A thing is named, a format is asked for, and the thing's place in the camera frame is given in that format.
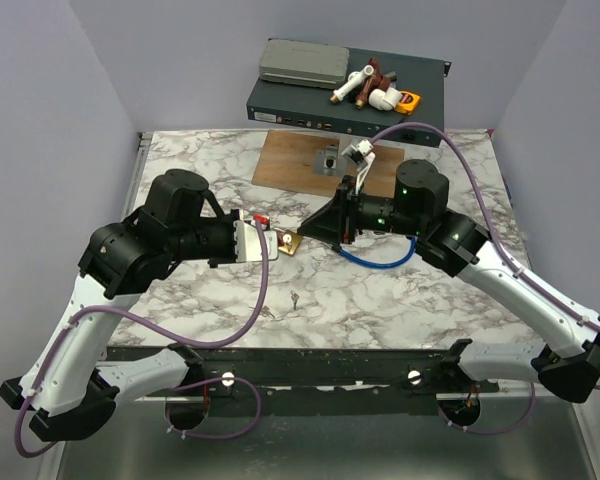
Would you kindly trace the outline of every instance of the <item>yellow device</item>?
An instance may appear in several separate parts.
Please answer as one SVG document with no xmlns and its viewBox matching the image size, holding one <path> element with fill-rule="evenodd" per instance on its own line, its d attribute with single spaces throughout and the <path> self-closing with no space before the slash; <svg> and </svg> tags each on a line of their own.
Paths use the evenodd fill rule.
<svg viewBox="0 0 600 480">
<path fill-rule="evenodd" d="M 415 93 L 407 92 L 406 90 L 400 90 L 402 98 L 394 109 L 398 113 L 404 113 L 405 115 L 411 115 L 420 103 L 420 95 Z"/>
</svg>

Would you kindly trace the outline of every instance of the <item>gray case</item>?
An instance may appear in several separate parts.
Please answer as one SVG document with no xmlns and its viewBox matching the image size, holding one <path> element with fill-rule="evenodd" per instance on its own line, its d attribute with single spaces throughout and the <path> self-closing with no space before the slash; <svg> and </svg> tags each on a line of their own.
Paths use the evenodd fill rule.
<svg viewBox="0 0 600 480">
<path fill-rule="evenodd" d="M 344 83 L 348 64 L 349 50 L 344 47 L 274 39 L 260 58 L 260 78 L 334 89 Z"/>
</svg>

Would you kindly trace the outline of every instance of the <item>marble surface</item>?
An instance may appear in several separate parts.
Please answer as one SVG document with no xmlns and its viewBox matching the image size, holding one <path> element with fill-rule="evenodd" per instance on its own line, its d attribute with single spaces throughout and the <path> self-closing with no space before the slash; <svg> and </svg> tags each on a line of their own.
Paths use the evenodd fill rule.
<svg viewBox="0 0 600 480">
<path fill-rule="evenodd" d="M 251 185 L 265 137 L 262 130 L 156 133 L 136 206 L 144 202 L 157 175 L 169 168 L 185 168 L 209 180 L 223 208 L 267 212 L 275 226 L 295 229 L 327 198 Z M 480 182 L 503 242 L 526 262 L 489 136 L 475 131 L 456 132 L 452 137 Z M 482 218 L 466 174 L 449 148 L 394 145 L 405 149 L 405 158 L 428 159 L 449 177 L 450 208 Z M 401 258 L 408 243 L 398 236 L 365 234 L 348 249 L 363 258 L 386 262 Z M 260 272 L 260 264 L 211 270 L 206 262 L 186 263 L 166 281 L 154 282 L 133 311 L 180 335 L 219 340 L 236 331 L 249 316 Z M 295 311 L 292 291 L 300 297 Z M 511 342 L 535 336 L 494 300 L 448 278 L 419 257 L 397 269 L 368 270 L 311 239 L 304 240 L 294 257 L 280 255 L 271 264 L 266 308 L 269 314 L 261 315 L 236 346 L 433 348 L 448 347 L 467 337 Z M 166 345 L 170 341 L 123 321 L 112 343 Z"/>
</svg>

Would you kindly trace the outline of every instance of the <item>wooden board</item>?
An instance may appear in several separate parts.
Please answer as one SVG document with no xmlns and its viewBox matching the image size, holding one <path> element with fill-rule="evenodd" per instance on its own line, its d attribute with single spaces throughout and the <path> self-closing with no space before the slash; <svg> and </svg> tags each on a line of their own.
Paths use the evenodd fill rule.
<svg viewBox="0 0 600 480">
<path fill-rule="evenodd" d="M 251 183 L 290 192 L 332 197 L 342 178 L 317 175 L 313 173 L 313 165 L 318 150 L 337 144 L 338 140 L 333 138 L 271 130 L 262 147 Z M 404 150 L 375 147 L 374 152 L 376 159 L 364 182 L 364 192 L 393 197 L 395 173 L 404 159 Z M 355 166 L 349 163 L 347 174 L 355 175 Z"/>
</svg>

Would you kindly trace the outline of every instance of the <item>brown pipe fitting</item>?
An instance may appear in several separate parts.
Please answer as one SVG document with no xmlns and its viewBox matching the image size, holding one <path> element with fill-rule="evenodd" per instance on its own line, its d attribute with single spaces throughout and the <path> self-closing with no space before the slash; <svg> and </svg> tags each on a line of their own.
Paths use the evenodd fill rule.
<svg viewBox="0 0 600 480">
<path fill-rule="evenodd" d="M 369 102 L 369 95 L 371 95 L 371 92 L 376 88 L 386 92 L 391 86 L 391 79 L 380 73 L 380 67 L 375 58 L 370 58 L 367 65 L 373 67 L 373 74 L 364 81 L 362 84 L 362 91 L 356 97 L 356 107 L 358 108 L 364 107 L 367 102 Z"/>
</svg>

